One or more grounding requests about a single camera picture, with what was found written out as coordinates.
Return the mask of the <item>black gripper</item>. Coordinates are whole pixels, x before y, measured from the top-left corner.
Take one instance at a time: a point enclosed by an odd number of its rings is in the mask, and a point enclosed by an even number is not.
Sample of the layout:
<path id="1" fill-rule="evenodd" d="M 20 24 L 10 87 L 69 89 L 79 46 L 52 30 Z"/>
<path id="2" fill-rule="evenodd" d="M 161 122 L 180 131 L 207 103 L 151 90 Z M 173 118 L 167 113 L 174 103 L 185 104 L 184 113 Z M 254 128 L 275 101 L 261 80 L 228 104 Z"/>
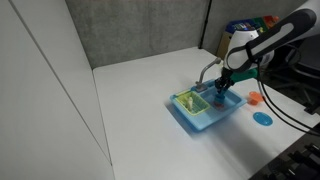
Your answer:
<path id="1" fill-rule="evenodd" d="M 233 72 L 226 68 L 221 70 L 221 76 L 215 80 L 215 87 L 218 94 L 225 94 L 225 92 L 234 84 L 231 79 L 232 74 Z"/>

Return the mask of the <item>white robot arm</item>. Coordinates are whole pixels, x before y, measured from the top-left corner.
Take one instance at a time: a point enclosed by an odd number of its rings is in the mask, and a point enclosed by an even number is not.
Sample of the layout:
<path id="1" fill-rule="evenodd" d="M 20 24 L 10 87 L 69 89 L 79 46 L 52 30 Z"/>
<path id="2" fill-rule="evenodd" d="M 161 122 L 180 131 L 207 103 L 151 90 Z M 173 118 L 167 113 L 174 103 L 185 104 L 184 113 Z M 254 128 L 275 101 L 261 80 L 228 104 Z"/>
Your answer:
<path id="1" fill-rule="evenodd" d="M 273 51 L 283 45 L 320 33 L 320 0 L 307 0 L 262 34 L 236 30 L 225 55 L 221 76 L 215 81 L 219 94 L 234 84 L 231 76 L 268 63 Z"/>

